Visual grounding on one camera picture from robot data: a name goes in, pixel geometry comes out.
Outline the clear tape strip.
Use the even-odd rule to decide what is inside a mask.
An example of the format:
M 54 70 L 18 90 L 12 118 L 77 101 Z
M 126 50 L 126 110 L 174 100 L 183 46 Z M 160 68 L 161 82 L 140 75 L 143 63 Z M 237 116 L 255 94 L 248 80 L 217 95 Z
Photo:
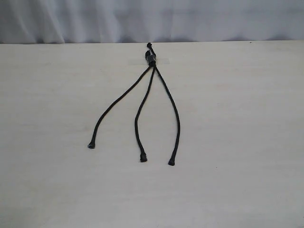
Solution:
M 127 64 L 130 66 L 144 66 L 148 65 L 148 61 L 144 58 L 142 59 L 128 59 Z M 168 58 L 158 58 L 156 59 L 157 65 L 168 65 L 170 64 L 170 60 Z

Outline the white backdrop curtain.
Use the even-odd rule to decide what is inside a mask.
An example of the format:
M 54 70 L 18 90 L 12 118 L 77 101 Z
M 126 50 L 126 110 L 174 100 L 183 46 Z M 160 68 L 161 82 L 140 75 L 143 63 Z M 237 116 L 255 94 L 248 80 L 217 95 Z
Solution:
M 0 41 L 135 43 L 296 40 L 301 0 L 3 0 Z

